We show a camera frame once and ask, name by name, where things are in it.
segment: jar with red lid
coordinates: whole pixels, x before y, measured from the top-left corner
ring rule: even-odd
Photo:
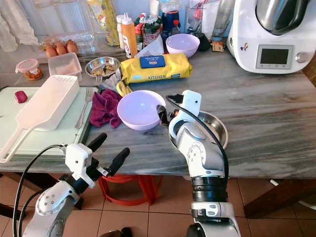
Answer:
[[[38,80],[43,76],[36,59],[24,60],[16,65],[15,73],[21,72],[27,80]]]

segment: light purple bowl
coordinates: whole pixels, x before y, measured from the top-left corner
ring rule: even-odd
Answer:
[[[164,99],[150,90],[136,90],[118,103],[118,116],[134,130],[149,130],[159,124],[157,105],[166,106]]]
[[[190,34],[176,34],[167,38],[166,45],[169,53],[184,53],[190,58],[198,49],[199,39]]]

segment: cutting board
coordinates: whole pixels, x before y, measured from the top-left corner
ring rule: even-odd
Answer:
[[[14,98],[14,93],[23,90],[28,100],[35,94],[39,87],[7,87],[0,92],[0,149],[5,145],[7,140],[17,128],[15,119],[18,112],[26,105],[19,104]],[[86,87],[80,87],[79,93],[75,100],[67,110],[58,127],[53,131],[32,131],[22,143],[20,148],[15,153],[15,156],[21,155],[36,155],[45,147],[53,144],[71,144],[82,142],[85,133],[88,132],[89,121],[88,117],[91,111],[91,102],[87,104],[84,114],[84,124],[80,129],[75,128],[75,124],[80,116],[85,103]],[[61,153],[57,149],[49,150],[45,153],[51,156],[60,156]]]

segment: yellow bag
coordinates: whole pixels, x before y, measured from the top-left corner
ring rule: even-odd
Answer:
[[[193,69],[184,53],[164,54],[166,66],[161,68],[141,68],[139,58],[131,58],[121,62],[123,77],[126,84],[163,80],[174,78],[187,78]]]
[[[111,0],[87,0],[91,10],[108,41],[108,45],[119,45],[119,34]]]

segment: brown egg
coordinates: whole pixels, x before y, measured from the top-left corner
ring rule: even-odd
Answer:
[[[71,39],[67,41],[67,51],[69,53],[70,52],[77,53],[77,51],[78,51],[76,43],[73,42]]]
[[[67,50],[64,47],[64,44],[62,42],[56,43],[56,51],[57,51],[58,55],[62,55],[62,54],[67,53]]]
[[[46,55],[48,58],[51,58],[51,57],[58,55],[55,48],[51,44],[45,43],[44,45],[45,45],[45,49],[46,49]]]

